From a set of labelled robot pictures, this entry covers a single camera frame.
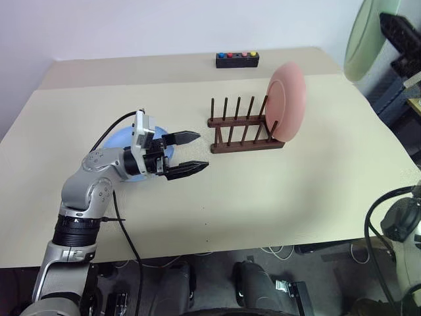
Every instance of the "table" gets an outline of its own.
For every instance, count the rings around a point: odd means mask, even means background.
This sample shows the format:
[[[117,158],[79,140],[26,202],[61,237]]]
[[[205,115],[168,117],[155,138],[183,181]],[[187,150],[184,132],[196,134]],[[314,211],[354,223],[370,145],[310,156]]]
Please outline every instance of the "table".
[[[172,163],[210,162],[188,178],[119,187],[120,212],[142,257],[362,237],[372,202],[415,184],[421,172],[321,50],[259,54],[256,69],[215,69],[214,54],[55,63],[0,143],[0,267],[41,263],[64,181],[111,122],[142,107],[169,132],[201,133],[176,148]],[[303,68],[307,85],[298,135],[283,149],[211,154],[211,98],[216,115],[224,97],[233,113],[237,96],[255,95],[258,113],[271,74],[288,60]],[[375,212],[376,227],[388,205]],[[97,242],[96,261],[133,257],[118,223],[103,223]]]

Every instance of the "floor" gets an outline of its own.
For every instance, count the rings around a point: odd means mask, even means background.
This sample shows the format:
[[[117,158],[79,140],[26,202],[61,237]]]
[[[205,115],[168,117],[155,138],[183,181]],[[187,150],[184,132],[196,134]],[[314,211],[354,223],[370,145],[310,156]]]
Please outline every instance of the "floor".
[[[280,255],[286,256],[290,250],[291,246],[286,246]],[[397,297],[399,289],[395,265],[384,251],[378,250],[376,253],[390,290],[394,297]],[[365,253],[357,251],[356,255],[363,257]],[[294,253],[287,261],[280,261],[261,249],[183,256],[179,261],[188,261],[194,265],[197,273],[195,305],[192,310],[238,307],[230,279],[232,266],[249,256],[253,256],[255,263],[261,265],[273,277],[289,281],[305,281],[315,315],[343,315],[357,298],[384,300],[371,264],[355,263],[349,254],[349,244],[343,244],[306,255]],[[144,263],[160,266],[171,259],[173,258],[149,259]],[[99,278],[99,287],[104,298],[113,289],[127,290],[131,296],[127,315],[133,315],[138,284],[137,263],[129,261],[116,265],[123,267],[118,269],[118,274],[111,279]],[[144,272],[141,315],[147,315],[164,269],[145,267]],[[15,306],[17,299],[20,301],[30,299],[36,273],[36,268],[0,269],[0,315],[6,315]],[[280,297],[284,311],[298,315],[294,301],[281,292]]]

